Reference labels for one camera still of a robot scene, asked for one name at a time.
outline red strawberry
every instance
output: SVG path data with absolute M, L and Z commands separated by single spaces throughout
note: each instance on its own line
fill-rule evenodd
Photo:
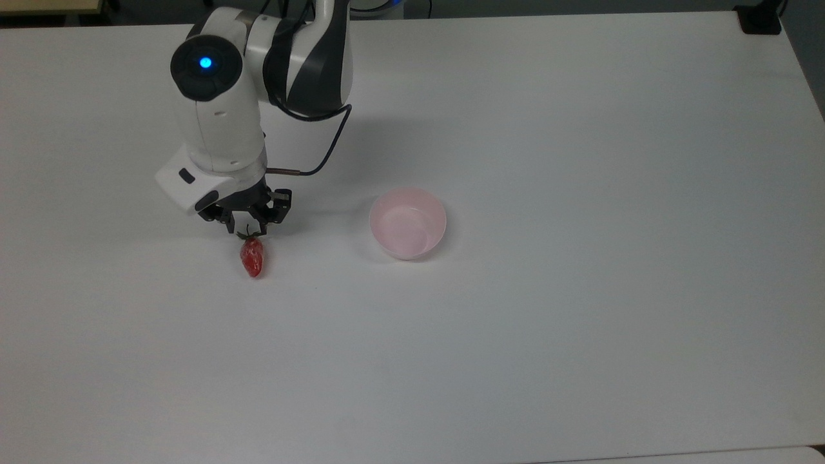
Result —
M 263 269 L 263 244 L 257 239 L 262 234 L 260 232 L 249 234 L 249 226 L 247 226 L 246 234 L 240 232 L 236 234 L 243 240 L 241 263 L 247 269 L 249 277 L 257 277 Z

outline floor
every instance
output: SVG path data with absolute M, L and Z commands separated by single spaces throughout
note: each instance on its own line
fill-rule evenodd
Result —
M 0 17 L 0 27 L 99 26 L 193 23 L 211 10 L 202 0 L 120 0 L 116 11 L 106 0 L 101 15 L 66 17 Z M 427 17 L 430 0 L 407 0 L 406 18 Z M 730 11 L 757 0 L 431 0 L 432 17 L 502 17 L 630 12 Z M 214 5 L 258 11 L 265 0 L 223 0 Z M 284 0 L 268 3 L 276 15 Z M 290 4 L 290 11 L 304 0 Z M 808 85 L 825 115 L 825 0 L 789 0 L 782 18 Z

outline black bracket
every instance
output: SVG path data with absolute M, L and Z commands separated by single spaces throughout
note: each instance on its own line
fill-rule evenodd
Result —
M 755 7 L 739 5 L 733 10 L 739 16 L 739 25 L 745 34 L 778 36 L 782 32 L 776 9 L 783 0 L 763 0 Z

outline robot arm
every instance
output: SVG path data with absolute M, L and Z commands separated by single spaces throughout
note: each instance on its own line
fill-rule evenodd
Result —
M 170 65 L 184 143 L 155 176 L 188 214 L 230 232 L 233 211 L 264 233 L 283 220 L 291 192 L 266 186 L 258 101 L 307 121 L 340 110 L 352 81 L 348 11 L 349 0 L 318 0 L 305 25 L 221 7 L 192 27 Z

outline pink bowl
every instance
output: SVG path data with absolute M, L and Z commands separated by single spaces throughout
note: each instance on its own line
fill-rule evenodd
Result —
M 426 190 L 394 188 L 375 200 L 370 228 L 388 255 L 415 259 L 435 248 L 444 237 L 447 213 L 438 198 Z

